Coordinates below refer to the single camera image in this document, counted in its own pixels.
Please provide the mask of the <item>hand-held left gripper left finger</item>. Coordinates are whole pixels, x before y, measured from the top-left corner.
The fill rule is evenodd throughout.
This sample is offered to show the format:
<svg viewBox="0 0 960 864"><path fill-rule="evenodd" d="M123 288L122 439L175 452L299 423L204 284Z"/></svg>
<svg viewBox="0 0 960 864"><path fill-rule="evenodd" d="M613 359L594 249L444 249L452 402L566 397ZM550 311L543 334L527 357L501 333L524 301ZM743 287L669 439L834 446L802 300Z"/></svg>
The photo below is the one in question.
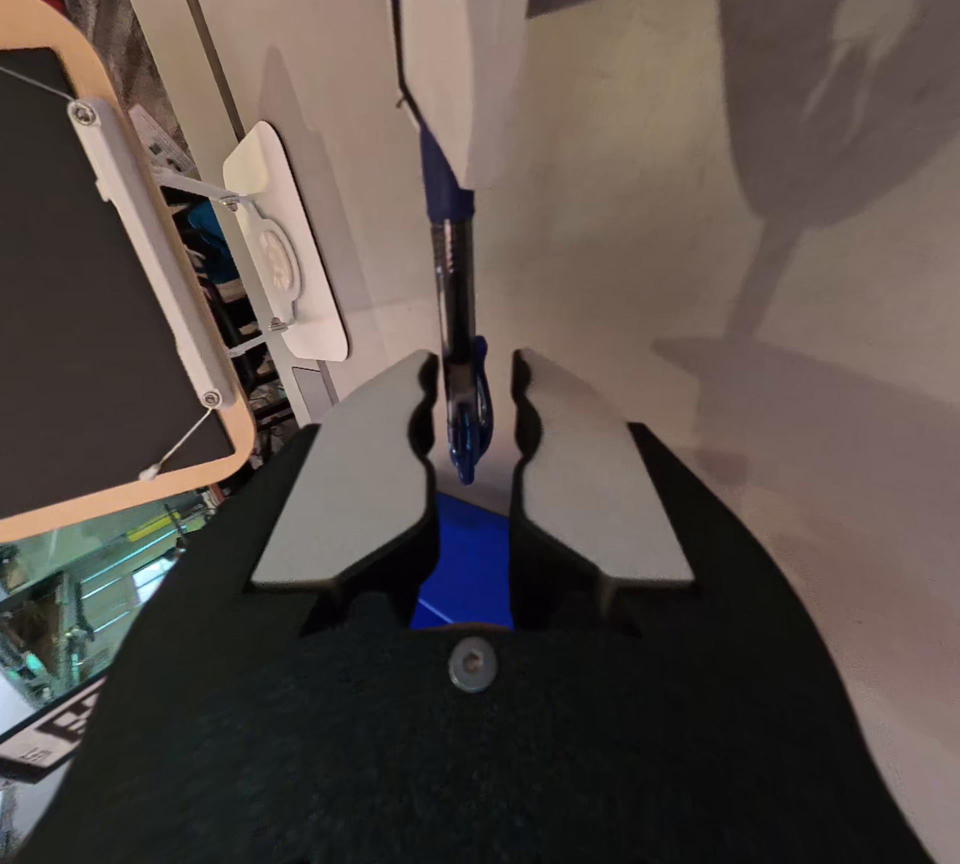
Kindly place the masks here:
<svg viewBox="0 0 960 864"><path fill-rule="evenodd" d="M402 627L440 556L439 359L402 358L307 426L250 485L250 593L297 606L294 632L347 623L369 598Z"/></svg>

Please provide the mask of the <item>blue ballpoint pen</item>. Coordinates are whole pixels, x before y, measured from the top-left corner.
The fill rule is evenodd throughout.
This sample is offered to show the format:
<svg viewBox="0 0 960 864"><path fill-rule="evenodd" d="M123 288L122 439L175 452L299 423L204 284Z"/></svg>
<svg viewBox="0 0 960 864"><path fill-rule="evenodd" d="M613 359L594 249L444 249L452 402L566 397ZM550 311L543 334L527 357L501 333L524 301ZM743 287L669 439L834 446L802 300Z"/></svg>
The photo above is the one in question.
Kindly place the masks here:
<svg viewBox="0 0 960 864"><path fill-rule="evenodd" d="M460 482L469 486L495 428L486 375L488 346L475 321L474 192L459 185L425 125L419 127L418 137L434 258L449 454Z"/></svg>

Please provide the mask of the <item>black framed marker sign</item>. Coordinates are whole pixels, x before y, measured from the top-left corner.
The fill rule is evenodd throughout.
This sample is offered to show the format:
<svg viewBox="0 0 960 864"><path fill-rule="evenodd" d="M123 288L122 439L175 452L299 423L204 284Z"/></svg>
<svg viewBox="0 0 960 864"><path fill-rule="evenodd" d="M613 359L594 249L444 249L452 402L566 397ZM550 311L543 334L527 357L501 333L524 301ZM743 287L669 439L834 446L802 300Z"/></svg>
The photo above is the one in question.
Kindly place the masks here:
<svg viewBox="0 0 960 864"><path fill-rule="evenodd" d="M79 749L108 674L96 676L1 735L1 777L34 785Z"/></svg>

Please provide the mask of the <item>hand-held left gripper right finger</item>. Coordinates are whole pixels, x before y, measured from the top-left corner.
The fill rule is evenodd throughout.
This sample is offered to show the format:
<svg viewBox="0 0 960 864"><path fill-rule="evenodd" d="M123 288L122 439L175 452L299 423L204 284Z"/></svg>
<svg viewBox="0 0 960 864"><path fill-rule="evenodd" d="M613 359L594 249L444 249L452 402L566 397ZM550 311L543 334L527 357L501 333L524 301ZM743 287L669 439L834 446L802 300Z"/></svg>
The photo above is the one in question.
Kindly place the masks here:
<svg viewBox="0 0 960 864"><path fill-rule="evenodd" d="M510 393L515 630L637 630L640 607L695 598L690 560L619 410L532 348L513 354Z"/></svg>

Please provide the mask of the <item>black board with wooden rim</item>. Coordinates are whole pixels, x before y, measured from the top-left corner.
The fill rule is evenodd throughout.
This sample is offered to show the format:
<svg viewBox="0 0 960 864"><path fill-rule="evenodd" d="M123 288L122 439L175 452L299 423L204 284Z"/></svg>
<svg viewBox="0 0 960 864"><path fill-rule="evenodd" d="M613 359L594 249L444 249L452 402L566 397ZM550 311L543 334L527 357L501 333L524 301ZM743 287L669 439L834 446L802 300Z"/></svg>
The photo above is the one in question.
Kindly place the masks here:
<svg viewBox="0 0 960 864"><path fill-rule="evenodd" d="M170 210L93 45L1 0L4 544L221 482L256 426ZM172 271L167 313L83 129L106 133Z"/></svg>

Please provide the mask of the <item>blue plastic bin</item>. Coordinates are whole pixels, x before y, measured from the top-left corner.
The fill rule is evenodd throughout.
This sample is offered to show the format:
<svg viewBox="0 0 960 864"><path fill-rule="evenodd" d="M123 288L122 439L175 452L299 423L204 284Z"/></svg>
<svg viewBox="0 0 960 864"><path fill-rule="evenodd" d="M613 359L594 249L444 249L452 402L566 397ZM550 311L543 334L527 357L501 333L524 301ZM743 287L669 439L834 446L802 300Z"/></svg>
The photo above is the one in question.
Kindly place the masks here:
<svg viewBox="0 0 960 864"><path fill-rule="evenodd" d="M438 494L439 559L419 590L412 629L485 624L513 629L509 521Z"/></svg>

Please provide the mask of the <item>white stand base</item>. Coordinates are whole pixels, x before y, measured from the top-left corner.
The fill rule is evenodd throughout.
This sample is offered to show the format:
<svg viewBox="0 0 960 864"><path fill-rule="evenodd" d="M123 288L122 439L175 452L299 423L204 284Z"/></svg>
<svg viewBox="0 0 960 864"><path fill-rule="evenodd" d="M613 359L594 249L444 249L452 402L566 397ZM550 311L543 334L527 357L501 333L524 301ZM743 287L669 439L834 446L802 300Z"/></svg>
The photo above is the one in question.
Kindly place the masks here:
<svg viewBox="0 0 960 864"><path fill-rule="evenodd" d="M258 122L224 161L222 174L270 308L270 328L294 357L345 361L346 327L277 131Z"/></svg>

